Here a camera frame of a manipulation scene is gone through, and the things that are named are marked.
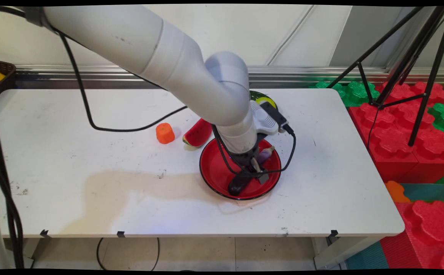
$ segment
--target red bowl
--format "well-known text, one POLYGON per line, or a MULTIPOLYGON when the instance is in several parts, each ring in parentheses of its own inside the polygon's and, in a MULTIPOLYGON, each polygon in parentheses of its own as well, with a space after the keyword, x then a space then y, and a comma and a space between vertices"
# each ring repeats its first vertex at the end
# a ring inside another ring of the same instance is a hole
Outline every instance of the red bowl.
MULTIPOLYGON (((225 158, 232 170, 236 172, 241 171, 241 169, 231 160, 227 152, 224 150, 224 147, 222 145, 220 146, 222 147, 225 158)), ((266 140, 262 140, 258 146, 261 151, 271 147, 271 144, 266 140)), ((280 156, 278 156, 276 150, 273 151, 271 157, 264 162, 263 167, 269 171, 281 169, 280 156)), ((212 190, 219 195, 233 200, 252 200, 259 198, 271 191, 276 183, 278 183, 278 179, 280 179, 280 172, 269 174, 269 179, 263 185, 261 185, 257 179, 253 178, 239 196, 230 195, 228 187, 235 175, 227 169, 215 139, 208 142, 207 146, 203 149, 203 152, 201 152, 200 172, 203 180, 212 190)))

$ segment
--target power cord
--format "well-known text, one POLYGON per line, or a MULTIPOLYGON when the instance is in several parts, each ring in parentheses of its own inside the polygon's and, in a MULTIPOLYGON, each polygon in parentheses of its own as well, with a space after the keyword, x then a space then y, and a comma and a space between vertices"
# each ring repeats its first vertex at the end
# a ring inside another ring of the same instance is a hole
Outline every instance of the power cord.
POLYGON ((271 170, 271 171, 264 171, 264 172, 258 172, 258 173, 251 173, 248 170, 246 170, 244 167, 242 167, 241 164, 239 164, 234 159, 234 157, 232 156, 232 154, 229 152, 229 150, 225 146, 224 142, 222 141, 222 138, 220 137, 219 131, 217 131, 217 127, 215 127, 215 125, 212 124, 212 131, 214 132, 215 142, 217 143, 217 146, 219 147, 220 154, 222 155, 222 159, 224 160, 227 169, 229 169, 229 171, 232 174, 235 174, 235 175, 238 175, 238 176, 246 176, 246 177, 250 177, 250 178, 255 178, 255 177, 258 177, 258 176, 261 176, 261 175, 264 175, 264 174, 272 174, 272 173, 283 172, 283 171, 287 170, 288 165, 290 164, 290 161, 292 160, 293 153, 295 152, 295 146, 297 145, 297 137, 295 136, 295 133, 293 132, 293 129, 288 124, 283 125, 283 129, 285 129, 293 137, 292 151, 290 152, 290 156, 288 157, 288 161, 287 161, 287 164, 285 164, 285 167, 283 167, 280 170, 271 170), (238 173, 238 172, 232 170, 232 168, 230 167, 229 163, 227 162, 227 159, 225 158, 224 152, 222 151, 222 148, 221 148, 220 144, 222 144, 222 146, 224 147, 224 150, 227 152, 227 154, 229 155, 231 160, 239 167, 239 169, 241 169, 241 171, 243 171, 243 173, 238 173))
MULTIPOLYGON (((154 268, 156 268, 157 262, 159 261, 159 238, 156 238, 156 239, 157 239, 157 258, 156 258, 156 263, 154 263, 154 266, 152 267, 151 271, 154 271, 154 268)), ((98 262, 98 264, 100 265, 100 267, 103 270, 107 270, 100 261, 99 251, 100 251, 100 244, 102 241, 103 241, 103 238, 100 239, 100 241, 98 242, 98 245, 96 246, 96 261, 98 262)))
POLYGON ((378 111, 380 111, 380 107, 381 107, 381 105, 376 108, 376 115, 375 115, 375 118, 373 120, 372 127, 370 128, 370 132, 368 133, 368 144, 366 146, 366 149, 368 151, 370 151, 370 138, 372 136, 372 130, 373 130, 373 127, 374 127, 374 123, 376 122, 376 117, 378 117, 378 111))
POLYGON ((84 86, 83 86, 83 81, 81 80, 81 75, 79 73, 79 69, 78 66, 76 64, 76 61, 74 59, 74 55, 71 51, 71 48, 69 46, 68 40, 66 40, 64 33, 62 33, 61 31, 56 30, 59 33, 59 37, 61 37, 61 40, 63 41, 64 47, 66 48, 66 51, 68 52, 68 56, 70 58, 72 67, 74 69, 74 73, 76 75, 76 78, 78 80, 78 85, 79 85, 79 89, 81 91, 81 96, 83 98, 83 103, 84 103, 84 108, 86 109, 86 116, 88 117, 88 121, 89 121, 89 125, 91 125, 91 127, 93 127, 93 129, 98 130, 98 131, 106 131, 106 132, 137 132, 137 131, 142 131, 145 129, 148 129, 149 127, 152 127, 156 124, 158 124, 159 122, 161 122, 162 120, 170 117, 171 115, 174 115, 175 113, 178 113, 179 111, 182 111, 184 109, 187 108, 187 106, 183 106, 182 108, 179 108, 177 110, 172 111, 171 113, 161 117, 159 120, 154 121, 153 123, 146 125, 144 127, 140 127, 140 128, 135 128, 135 129, 110 129, 110 128, 103 128, 103 127, 98 127, 95 125, 95 123, 93 122, 93 118, 91 117, 91 111, 89 109, 89 103, 88 103, 88 98, 86 97, 86 92, 84 91, 84 86))
POLYGON ((0 141, 0 189, 5 197, 6 212, 8 216, 8 230, 13 249, 13 258, 16 268, 25 268, 23 263, 23 228, 21 226, 20 215, 16 209, 15 202, 11 195, 10 182, 3 157, 2 145, 0 141))

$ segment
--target floor tile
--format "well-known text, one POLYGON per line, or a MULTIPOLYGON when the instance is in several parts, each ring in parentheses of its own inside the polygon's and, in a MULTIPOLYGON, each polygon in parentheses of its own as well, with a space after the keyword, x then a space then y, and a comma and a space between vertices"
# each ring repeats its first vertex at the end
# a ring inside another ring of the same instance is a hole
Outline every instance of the floor tile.
POLYGON ((315 270, 310 238, 236 238, 237 271, 315 270))
POLYGON ((157 271, 235 271, 234 238, 160 238, 157 271))
POLYGON ((96 246, 100 238, 51 238, 40 242, 34 253, 34 269, 100 269, 96 246))
POLYGON ((99 254, 107 270, 151 270, 157 258, 157 240, 105 238, 99 254))

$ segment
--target toy carrot piece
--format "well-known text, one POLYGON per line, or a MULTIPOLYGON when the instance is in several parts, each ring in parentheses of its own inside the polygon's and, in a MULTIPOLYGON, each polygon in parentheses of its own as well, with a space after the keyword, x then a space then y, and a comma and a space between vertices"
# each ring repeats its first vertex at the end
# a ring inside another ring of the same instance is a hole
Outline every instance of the toy carrot piece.
POLYGON ((169 123, 161 123, 156 127, 156 138, 162 144, 168 144, 175 140, 175 133, 169 123))

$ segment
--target brown basket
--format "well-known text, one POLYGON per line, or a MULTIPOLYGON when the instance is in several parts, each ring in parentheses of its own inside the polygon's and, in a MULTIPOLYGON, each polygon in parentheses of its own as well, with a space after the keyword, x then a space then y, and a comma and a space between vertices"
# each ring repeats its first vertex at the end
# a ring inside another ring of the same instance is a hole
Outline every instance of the brown basket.
POLYGON ((5 78, 0 81, 0 93, 7 89, 14 89, 16 73, 15 65, 0 61, 0 73, 5 75, 5 78))

